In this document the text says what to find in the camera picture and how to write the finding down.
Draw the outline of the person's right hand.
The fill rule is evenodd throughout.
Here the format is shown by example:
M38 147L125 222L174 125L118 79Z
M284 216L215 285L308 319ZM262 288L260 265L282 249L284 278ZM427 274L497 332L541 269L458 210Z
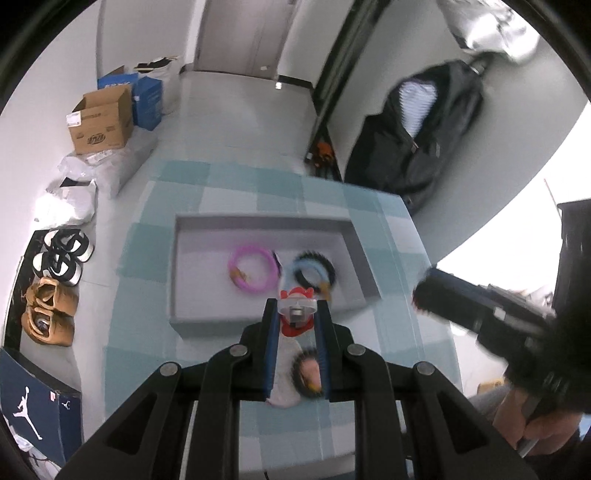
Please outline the person's right hand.
M560 450L578 432L582 413L556 410L533 420L523 415L528 394L512 388L501 402L493 425L515 449L522 440L536 440L531 455L550 455Z

